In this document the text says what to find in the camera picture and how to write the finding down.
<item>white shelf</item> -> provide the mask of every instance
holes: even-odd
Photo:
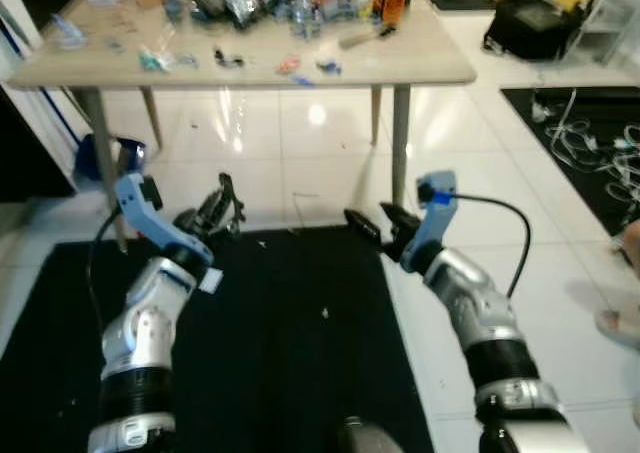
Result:
[[[585,33],[620,33],[624,30],[626,24],[607,20],[587,21],[582,30]]]

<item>white cable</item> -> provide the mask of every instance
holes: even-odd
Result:
[[[631,146],[633,146],[634,148],[640,149],[640,139],[636,140],[631,135],[632,131],[636,131],[636,132],[640,133],[640,125],[629,124],[629,125],[625,126],[624,127],[624,139],[627,140],[629,142],[629,144]]]

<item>blue part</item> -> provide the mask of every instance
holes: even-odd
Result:
[[[291,79],[293,81],[295,81],[296,83],[298,83],[299,85],[303,85],[303,86],[313,86],[314,85],[313,81],[305,78],[304,76],[292,75]]]
[[[122,213],[129,224],[149,238],[159,248],[169,245],[183,246],[200,256],[207,266],[213,264],[213,253],[196,237],[187,235],[163,219],[142,194],[144,178],[140,173],[123,176],[116,183],[116,195]]]
[[[431,201],[420,203],[426,209],[422,223],[418,227],[413,240],[409,242],[400,258],[400,265],[411,272],[411,261],[418,249],[430,241],[442,242],[442,237],[451,223],[458,208],[458,201],[451,195],[456,192],[456,175],[451,170],[437,171],[417,180],[417,186],[429,185],[436,192]]]

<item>white wall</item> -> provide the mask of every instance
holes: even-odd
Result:
[[[31,44],[34,47],[40,45],[42,39],[22,0],[0,1],[4,3],[16,22],[24,30]],[[21,43],[20,46],[22,47],[22,51],[28,54],[28,48]],[[10,88],[5,83],[20,61],[10,45],[3,37],[0,37],[0,87],[4,88],[36,137],[73,184],[71,175],[73,172],[76,146],[63,124],[53,113],[53,110],[46,103],[41,93]],[[89,125],[82,120],[81,116],[76,112],[67,98],[59,91],[49,91],[51,97],[60,111],[62,111],[65,119],[71,125],[76,135],[82,138],[85,134],[89,133],[91,131]]]

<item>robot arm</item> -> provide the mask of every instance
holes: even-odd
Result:
[[[418,180],[424,221],[383,204],[393,241],[380,244],[378,228],[346,210],[351,226],[375,242],[407,272],[417,272],[442,302],[475,386],[476,417],[483,424],[481,453],[586,453],[560,413],[557,396],[540,379],[508,298],[462,253],[442,246],[457,201],[453,172]]]
[[[162,206],[151,178],[131,174],[116,184],[127,221],[161,248],[129,289],[124,311],[102,337],[98,425],[89,436],[89,453],[173,451],[171,348],[178,317],[191,293],[213,293],[222,273],[212,269],[204,242],[235,234],[244,221],[229,175],[199,211],[181,214],[177,226],[156,212]],[[233,216],[225,222],[229,207]]]

